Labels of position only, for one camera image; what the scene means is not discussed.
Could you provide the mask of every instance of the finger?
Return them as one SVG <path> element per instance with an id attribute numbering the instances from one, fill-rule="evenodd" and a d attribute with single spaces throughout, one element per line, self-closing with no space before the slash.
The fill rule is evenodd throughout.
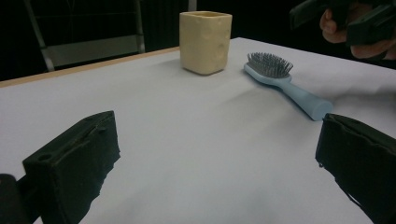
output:
<path id="1" fill-rule="evenodd" d="M 387 55 L 384 58 L 385 60 L 396 60 L 396 44 L 393 45 L 390 49 L 388 49 Z"/>
<path id="2" fill-rule="evenodd" d="M 320 18 L 320 29 L 326 33 L 333 34 L 337 30 L 337 24 L 332 21 L 332 11 L 326 9 Z"/>
<path id="3" fill-rule="evenodd" d="M 347 30 L 339 30 L 336 31 L 332 34 L 327 33 L 326 31 L 322 32 L 323 37 L 329 41 L 330 43 L 338 44 L 338 43 L 343 43 L 346 42 L 347 40 Z"/>
<path id="4" fill-rule="evenodd" d="M 352 46 L 350 50 L 355 58 L 366 59 L 372 58 L 384 51 L 387 51 L 388 49 L 392 49 L 394 45 L 396 45 L 396 39 L 381 40 L 373 45 Z M 386 56 L 386 59 L 389 59 L 391 56 L 391 52 L 389 52 Z"/>

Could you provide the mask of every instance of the human hand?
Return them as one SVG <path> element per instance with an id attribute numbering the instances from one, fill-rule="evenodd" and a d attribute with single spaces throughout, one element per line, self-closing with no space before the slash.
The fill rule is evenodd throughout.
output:
<path id="1" fill-rule="evenodd" d="M 349 7 L 346 24 L 351 23 L 358 17 L 372 10 L 372 6 L 362 3 L 353 3 Z M 332 11 L 326 9 L 320 18 L 320 29 L 323 37 L 330 43 L 343 43 L 347 41 L 347 29 L 337 27 L 336 22 L 332 19 Z M 381 40 L 372 45 L 351 46 L 351 53 L 355 58 L 364 59 L 372 58 L 382 52 L 387 52 L 384 59 L 396 60 L 396 27 L 393 32 L 392 39 Z"/>

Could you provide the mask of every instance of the light blue hairbrush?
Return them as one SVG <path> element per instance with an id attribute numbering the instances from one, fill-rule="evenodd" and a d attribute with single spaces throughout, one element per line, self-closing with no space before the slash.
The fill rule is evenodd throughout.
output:
<path id="1" fill-rule="evenodd" d="M 250 53 L 244 69 L 257 81 L 279 87 L 312 120 L 323 120 L 332 111 L 332 103 L 291 84 L 292 63 L 270 53 Z"/>

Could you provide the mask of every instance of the hairbrush handle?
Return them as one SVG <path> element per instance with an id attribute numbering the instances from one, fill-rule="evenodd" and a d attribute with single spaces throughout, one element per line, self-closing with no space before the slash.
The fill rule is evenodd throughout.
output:
<path id="1" fill-rule="evenodd" d="M 275 83 L 287 94 L 312 120 L 323 120 L 326 114 L 332 111 L 332 103 L 324 100 L 309 91 L 305 91 L 285 81 Z"/>

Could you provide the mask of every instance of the white table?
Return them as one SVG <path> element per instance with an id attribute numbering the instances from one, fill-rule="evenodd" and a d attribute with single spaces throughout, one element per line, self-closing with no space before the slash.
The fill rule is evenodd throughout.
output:
<path id="1" fill-rule="evenodd" d="M 21 178 L 24 158 L 114 110 L 121 158 L 81 223 L 372 223 L 318 167 L 322 122 L 243 71 L 256 51 L 293 63 L 292 83 L 334 114 L 396 137 L 395 70 L 236 38 L 209 77 L 170 51 L 0 88 L 0 172 Z"/>

